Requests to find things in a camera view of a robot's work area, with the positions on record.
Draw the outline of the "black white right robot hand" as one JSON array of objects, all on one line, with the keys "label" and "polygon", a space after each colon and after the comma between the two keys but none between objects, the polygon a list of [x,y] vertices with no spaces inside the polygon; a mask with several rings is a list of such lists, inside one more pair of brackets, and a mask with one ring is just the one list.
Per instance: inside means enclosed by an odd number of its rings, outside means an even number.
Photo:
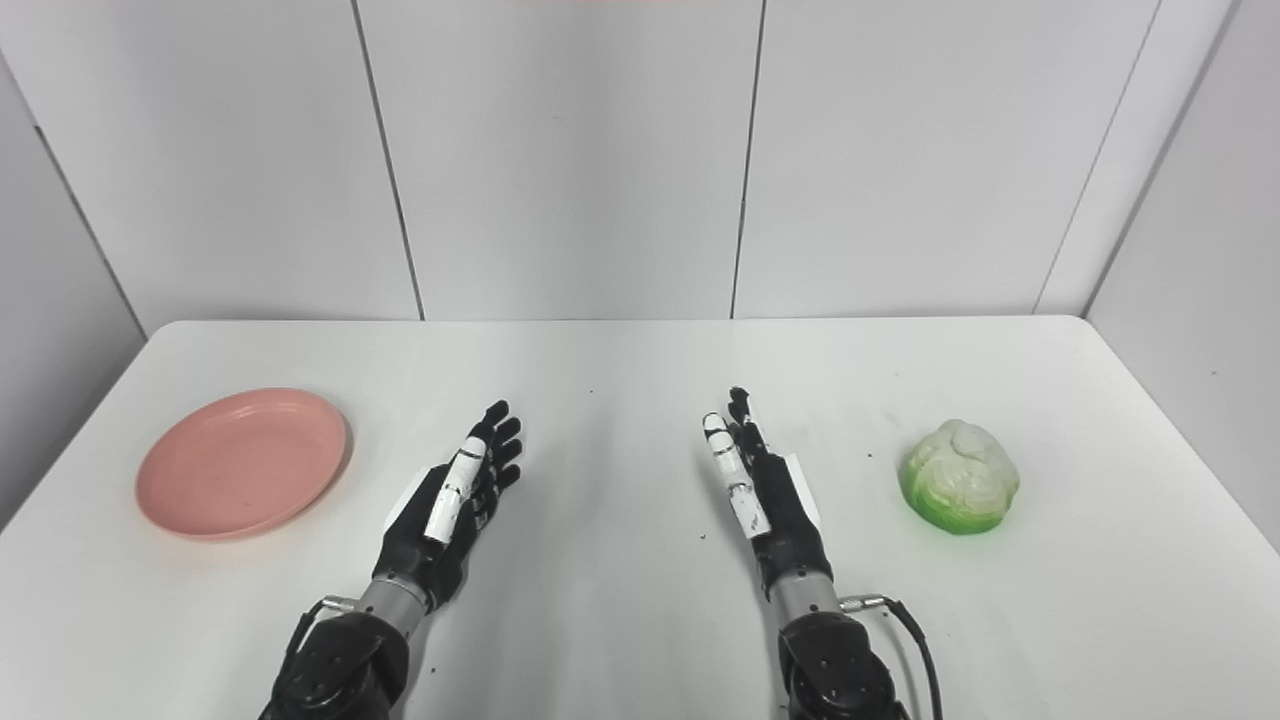
[{"label": "black white right robot hand", "polygon": [[762,589],[773,598],[778,582],[835,574],[819,528],[809,518],[785,457],[765,442],[750,393],[730,388],[728,416],[709,413],[701,428],[719,483],[751,547]]}]

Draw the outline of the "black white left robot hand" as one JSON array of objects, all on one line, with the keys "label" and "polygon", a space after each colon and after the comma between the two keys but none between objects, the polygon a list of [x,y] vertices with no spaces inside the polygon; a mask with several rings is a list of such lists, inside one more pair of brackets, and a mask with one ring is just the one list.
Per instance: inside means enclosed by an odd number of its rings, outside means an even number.
[{"label": "black white left robot hand", "polygon": [[453,456],[404,496],[384,530],[374,578],[416,587],[428,614],[453,600],[477,538],[521,477],[521,428],[507,401],[486,409]]}]

